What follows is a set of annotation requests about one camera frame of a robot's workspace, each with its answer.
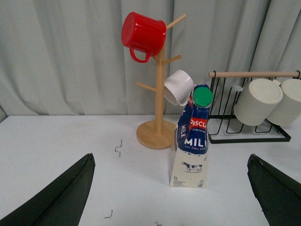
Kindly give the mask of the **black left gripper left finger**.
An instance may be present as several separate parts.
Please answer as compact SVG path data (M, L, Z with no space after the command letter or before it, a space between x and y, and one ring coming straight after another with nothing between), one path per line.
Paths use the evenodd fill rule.
M34 197L0 220L2 226L77 226L90 193L95 159L86 154Z

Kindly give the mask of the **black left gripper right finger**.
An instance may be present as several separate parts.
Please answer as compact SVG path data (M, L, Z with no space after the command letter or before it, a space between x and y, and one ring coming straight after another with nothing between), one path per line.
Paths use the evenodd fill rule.
M250 155L248 178L270 226L301 224L301 184L255 154Z

